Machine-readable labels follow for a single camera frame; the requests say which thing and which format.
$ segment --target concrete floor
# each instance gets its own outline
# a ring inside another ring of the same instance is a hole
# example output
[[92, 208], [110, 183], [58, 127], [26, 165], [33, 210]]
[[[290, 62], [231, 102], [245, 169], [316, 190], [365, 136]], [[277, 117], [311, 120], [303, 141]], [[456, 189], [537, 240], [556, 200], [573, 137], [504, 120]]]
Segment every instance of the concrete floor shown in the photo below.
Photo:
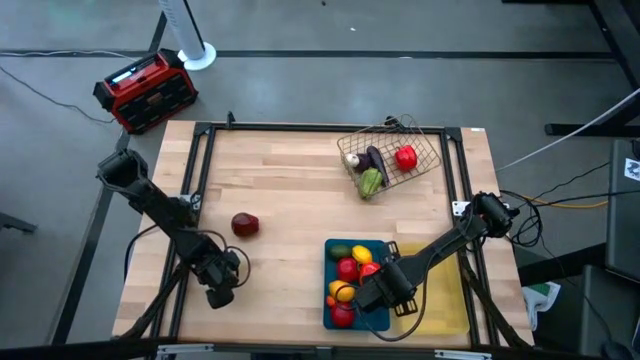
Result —
[[[0, 48], [146, 51], [160, 13], [155, 0], [33, 2], [0, 1]], [[608, 50], [585, 6], [499, 0], [326, 3], [190, 1], [202, 36], [219, 50]], [[27, 17], [44, 31], [18, 20]], [[169, 29], [161, 44], [177, 48]], [[105, 120], [109, 114], [91, 96], [93, 83], [127, 63], [0, 57], [1, 66], [35, 88]], [[238, 121], [369, 124], [409, 113], [424, 125], [487, 128], [498, 167], [550, 142], [545, 123], [584, 123], [630, 92], [611, 61], [220, 58], [191, 75], [200, 98], [179, 119], [223, 120], [231, 110]], [[96, 165], [112, 151], [119, 126], [56, 107], [3, 74], [0, 113], [0, 211], [40, 226], [29, 236], [0, 232], [0, 347], [39, 345], [51, 335], [80, 251], [99, 189]], [[160, 126], [131, 139], [129, 146], [151, 167], [163, 132]], [[537, 194], [606, 161], [609, 146], [607, 139], [570, 139], [499, 173], [500, 186]], [[607, 186], [607, 170], [601, 170], [550, 198]], [[547, 245], [556, 255], [604, 240], [606, 208], [544, 208], [542, 215]], [[71, 342], [110, 336], [124, 250], [139, 221], [116, 196]], [[533, 251], [548, 256], [541, 248]]]

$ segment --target wooden tabletop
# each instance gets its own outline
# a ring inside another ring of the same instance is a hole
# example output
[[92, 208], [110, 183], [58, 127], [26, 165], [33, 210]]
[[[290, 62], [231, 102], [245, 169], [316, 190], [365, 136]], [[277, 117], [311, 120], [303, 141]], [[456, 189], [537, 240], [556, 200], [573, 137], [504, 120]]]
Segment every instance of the wooden tabletop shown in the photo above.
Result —
[[[167, 194], [178, 194], [195, 122], [167, 125], [153, 181]], [[462, 129], [473, 192], [498, 193], [487, 134]], [[370, 202], [357, 194], [339, 159], [336, 141], [345, 134], [323, 132], [217, 131], [200, 220], [201, 229], [221, 232], [251, 258], [247, 284], [235, 300], [212, 310], [205, 288], [189, 280], [179, 339], [234, 344], [405, 346], [464, 348], [467, 334], [412, 335], [384, 343], [365, 331], [328, 331], [322, 324], [324, 242], [329, 238], [429, 242], [451, 229], [442, 166], [398, 185]], [[437, 136], [428, 136], [440, 152]], [[196, 164], [199, 173], [201, 154]], [[462, 186], [456, 152], [450, 145], [458, 198]], [[197, 176], [194, 176], [195, 189]], [[261, 230], [239, 240], [231, 217], [248, 212], [260, 218]], [[152, 223], [143, 217], [141, 229]], [[114, 335], [128, 330], [160, 285], [168, 238], [160, 231], [138, 240], [133, 254]], [[511, 244], [489, 239], [484, 246], [494, 302], [518, 334], [533, 343]], [[240, 271], [246, 270], [242, 265]], [[173, 297], [164, 314], [168, 333]], [[488, 343], [484, 315], [475, 299], [480, 335]], [[392, 327], [388, 335], [397, 334]]]

